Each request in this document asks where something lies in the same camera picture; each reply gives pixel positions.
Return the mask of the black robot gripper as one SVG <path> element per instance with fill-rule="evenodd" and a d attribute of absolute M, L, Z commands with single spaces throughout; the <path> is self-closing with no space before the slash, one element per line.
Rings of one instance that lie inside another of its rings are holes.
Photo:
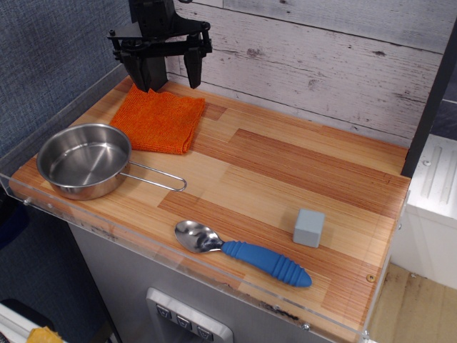
<path fill-rule="evenodd" d="M 179 16 L 173 1 L 130 1 L 129 9 L 132 22 L 111 29 L 107 38 L 115 59 L 122 61 L 136 87 L 149 91 L 139 57 L 183 55 L 189 86 L 196 89 L 201 84 L 202 60 L 212 52 L 210 23 Z"/>

